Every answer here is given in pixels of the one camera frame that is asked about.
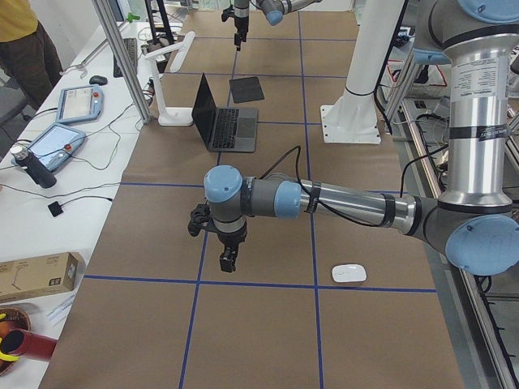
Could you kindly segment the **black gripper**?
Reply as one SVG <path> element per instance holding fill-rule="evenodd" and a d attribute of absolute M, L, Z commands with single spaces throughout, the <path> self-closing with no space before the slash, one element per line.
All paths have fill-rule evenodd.
<path fill-rule="evenodd" d="M 248 33 L 249 6 L 234 7 L 234 26 L 237 29 L 237 32 L 234 34 L 234 45 L 236 50 L 240 51 Z"/>
<path fill-rule="evenodd" d="M 238 257 L 239 245 L 245 242 L 247 237 L 247 222 L 237 220 L 232 223 L 216 221 L 217 236 L 224 245 L 224 251 L 220 255 L 220 268 L 223 272 L 232 273 L 236 271 L 236 260 Z"/>

